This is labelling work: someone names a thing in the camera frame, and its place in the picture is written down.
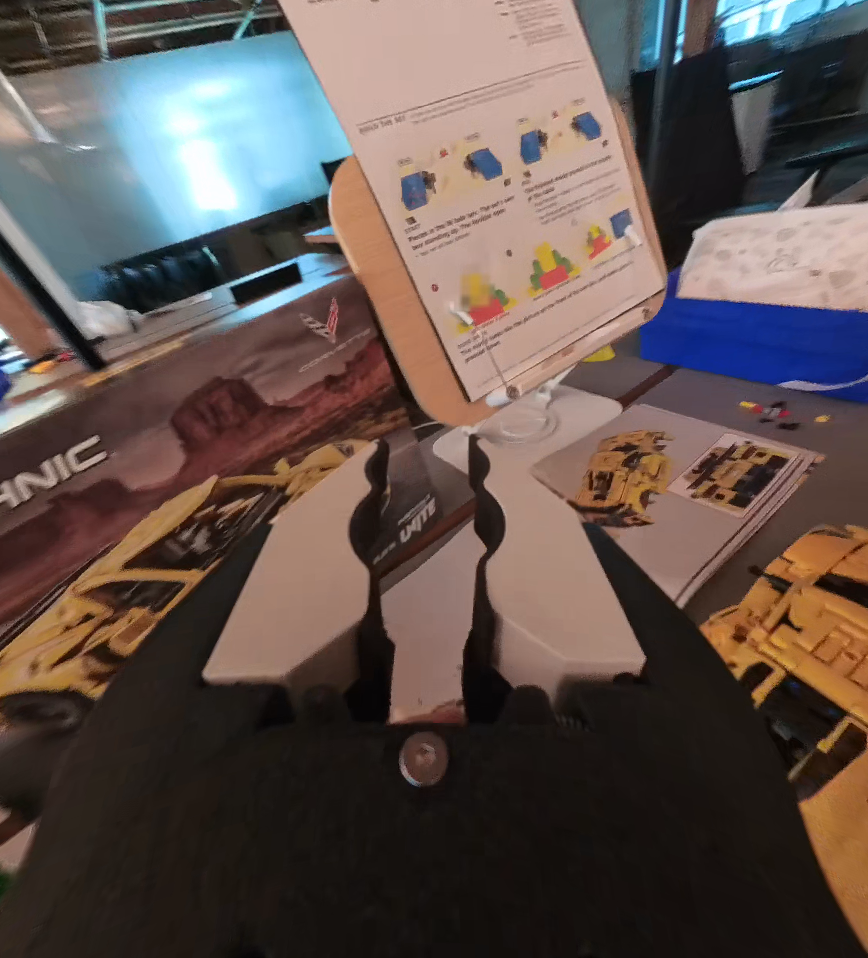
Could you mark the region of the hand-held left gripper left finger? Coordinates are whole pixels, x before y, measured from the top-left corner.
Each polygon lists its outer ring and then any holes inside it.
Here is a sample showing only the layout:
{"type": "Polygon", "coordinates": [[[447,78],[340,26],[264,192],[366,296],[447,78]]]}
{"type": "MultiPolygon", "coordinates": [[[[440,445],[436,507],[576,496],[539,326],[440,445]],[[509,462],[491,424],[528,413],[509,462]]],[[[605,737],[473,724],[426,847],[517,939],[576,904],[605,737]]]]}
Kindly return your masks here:
{"type": "Polygon", "coordinates": [[[371,554],[390,450],[368,442],[272,523],[204,666],[212,685],[269,684],[298,709],[330,689],[355,720],[387,722],[392,640],[371,554]]]}

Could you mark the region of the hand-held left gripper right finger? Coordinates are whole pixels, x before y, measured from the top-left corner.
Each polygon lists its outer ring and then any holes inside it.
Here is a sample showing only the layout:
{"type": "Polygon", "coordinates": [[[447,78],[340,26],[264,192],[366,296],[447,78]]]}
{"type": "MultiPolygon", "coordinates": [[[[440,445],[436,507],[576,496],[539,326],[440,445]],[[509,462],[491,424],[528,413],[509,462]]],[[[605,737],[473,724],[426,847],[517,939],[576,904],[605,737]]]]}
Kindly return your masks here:
{"type": "Polygon", "coordinates": [[[638,676],[645,655],[575,509],[509,449],[467,446],[475,570],[463,651],[469,722],[495,722],[518,688],[557,709],[582,684],[638,676]]]}

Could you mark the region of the building instruction booklet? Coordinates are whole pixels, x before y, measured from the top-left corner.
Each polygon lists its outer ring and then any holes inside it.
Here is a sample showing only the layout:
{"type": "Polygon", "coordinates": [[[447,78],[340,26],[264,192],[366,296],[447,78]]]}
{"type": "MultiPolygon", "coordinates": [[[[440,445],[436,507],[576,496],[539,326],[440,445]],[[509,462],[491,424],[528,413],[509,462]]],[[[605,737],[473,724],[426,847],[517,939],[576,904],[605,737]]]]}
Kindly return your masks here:
{"type": "Polygon", "coordinates": [[[635,404],[531,471],[684,607],[822,461],[783,439],[635,404]]]}

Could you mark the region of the yellow toy brick car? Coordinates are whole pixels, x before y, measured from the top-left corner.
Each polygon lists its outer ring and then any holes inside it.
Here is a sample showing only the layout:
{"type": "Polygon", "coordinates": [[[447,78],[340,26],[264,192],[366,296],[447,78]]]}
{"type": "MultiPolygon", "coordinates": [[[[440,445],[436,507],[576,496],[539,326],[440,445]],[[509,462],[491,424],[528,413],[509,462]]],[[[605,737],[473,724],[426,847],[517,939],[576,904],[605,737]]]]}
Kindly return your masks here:
{"type": "Polygon", "coordinates": [[[749,692],[868,952],[868,530],[817,527],[754,575],[700,630],[749,692]]]}

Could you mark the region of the toy car set box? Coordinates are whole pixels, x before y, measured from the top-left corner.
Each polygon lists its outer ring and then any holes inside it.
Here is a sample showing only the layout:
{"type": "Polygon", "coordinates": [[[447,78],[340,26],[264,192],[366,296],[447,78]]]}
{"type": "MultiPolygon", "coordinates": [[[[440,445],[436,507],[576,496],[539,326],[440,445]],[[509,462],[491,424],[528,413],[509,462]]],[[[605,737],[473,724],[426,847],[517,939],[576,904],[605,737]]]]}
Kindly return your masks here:
{"type": "Polygon", "coordinates": [[[54,766],[145,637],[236,543],[382,440],[387,567],[441,521],[347,268],[0,414],[0,808],[54,766]]]}

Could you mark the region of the scattered small brick pieces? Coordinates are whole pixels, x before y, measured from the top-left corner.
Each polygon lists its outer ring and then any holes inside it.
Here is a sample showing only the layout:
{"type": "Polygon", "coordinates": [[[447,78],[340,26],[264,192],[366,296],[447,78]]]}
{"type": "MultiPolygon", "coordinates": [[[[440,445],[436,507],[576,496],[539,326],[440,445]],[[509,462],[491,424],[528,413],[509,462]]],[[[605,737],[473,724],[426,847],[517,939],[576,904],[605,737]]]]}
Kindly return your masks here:
{"type": "Polygon", "coordinates": [[[801,417],[789,408],[786,401],[774,401],[772,403],[739,401],[737,408],[747,417],[755,419],[760,425],[772,426],[784,432],[796,432],[808,425],[825,426],[831,424],[834,420],[830,414],[801,417]]]}

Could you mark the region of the blue plastic bin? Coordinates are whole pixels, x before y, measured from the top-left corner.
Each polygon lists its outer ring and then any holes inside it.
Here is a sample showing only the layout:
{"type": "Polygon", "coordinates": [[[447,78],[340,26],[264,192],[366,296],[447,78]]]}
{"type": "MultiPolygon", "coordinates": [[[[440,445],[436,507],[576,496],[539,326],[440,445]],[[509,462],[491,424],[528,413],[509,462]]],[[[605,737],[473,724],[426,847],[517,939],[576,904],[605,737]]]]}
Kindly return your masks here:
{"type": "Polygon", "coordinates": [[[643,359],[868,403],[868,312],[685,298],[679,280],[641,328],[643,359]]]}

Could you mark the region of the white printed paper bag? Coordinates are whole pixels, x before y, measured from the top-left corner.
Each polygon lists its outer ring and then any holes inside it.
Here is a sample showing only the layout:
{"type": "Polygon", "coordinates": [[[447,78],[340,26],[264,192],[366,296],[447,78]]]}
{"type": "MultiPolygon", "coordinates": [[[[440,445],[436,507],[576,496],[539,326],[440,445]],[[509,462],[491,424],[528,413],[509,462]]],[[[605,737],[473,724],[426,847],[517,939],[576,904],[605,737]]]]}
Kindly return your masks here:
{"type": "Polygon", "coordinates": [[[868,313],[868,202],[710,222],[694,235],[677,295],[868,313]]]}

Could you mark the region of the black office chair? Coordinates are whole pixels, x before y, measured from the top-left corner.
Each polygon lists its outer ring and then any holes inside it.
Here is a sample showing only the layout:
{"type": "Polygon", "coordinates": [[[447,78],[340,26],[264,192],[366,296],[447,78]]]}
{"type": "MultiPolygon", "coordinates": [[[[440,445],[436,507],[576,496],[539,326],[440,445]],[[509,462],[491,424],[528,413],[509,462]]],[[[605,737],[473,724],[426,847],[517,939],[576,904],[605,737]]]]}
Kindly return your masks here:
{"type": "Polygon", "coordinates": [[[668,219],[661,243],[668,268],[680,265],[693,231],[740,206],[746,182],[723,45],[676,66],[666,180],[668,219]]]}

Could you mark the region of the dark metal pole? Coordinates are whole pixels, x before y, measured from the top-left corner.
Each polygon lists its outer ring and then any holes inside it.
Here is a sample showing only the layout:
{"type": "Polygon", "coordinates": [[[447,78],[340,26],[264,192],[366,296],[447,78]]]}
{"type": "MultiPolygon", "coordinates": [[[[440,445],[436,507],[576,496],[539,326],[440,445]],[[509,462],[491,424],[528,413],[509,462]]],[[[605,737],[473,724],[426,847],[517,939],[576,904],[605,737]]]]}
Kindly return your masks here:
{"type": "Polygon", "coordinates": [[[665,1],[661,24],[659,56],[655,72],[648,185],[651,207],[660,243],[667,226],[666,180],[673,90],[676,77],[676,51],[683,1],[665,1]]]}

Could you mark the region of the printed instruction sheet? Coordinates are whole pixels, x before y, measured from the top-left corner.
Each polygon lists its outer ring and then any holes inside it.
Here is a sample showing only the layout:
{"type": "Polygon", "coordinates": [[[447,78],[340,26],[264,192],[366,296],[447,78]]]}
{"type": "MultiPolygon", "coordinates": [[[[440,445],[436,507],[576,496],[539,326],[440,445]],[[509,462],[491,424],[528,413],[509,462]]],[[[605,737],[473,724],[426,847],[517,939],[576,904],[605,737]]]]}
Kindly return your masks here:
{"type": "Polygon", "coordinates": [[[282,2],[464,397],[666,288],[574,2],[282,2]]]}

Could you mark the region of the wooden post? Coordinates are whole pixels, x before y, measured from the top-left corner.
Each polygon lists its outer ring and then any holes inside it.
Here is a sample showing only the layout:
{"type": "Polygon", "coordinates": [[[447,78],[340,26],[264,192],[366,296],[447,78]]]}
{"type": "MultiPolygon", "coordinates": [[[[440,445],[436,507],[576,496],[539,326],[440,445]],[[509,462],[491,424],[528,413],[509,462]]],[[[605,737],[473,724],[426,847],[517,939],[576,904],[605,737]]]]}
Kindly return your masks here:
{"type": "Polygon", "coordinates": [[[709,51],[717,32],[718,1],[688,1],[684,27],[683,57],[709,51]]]}

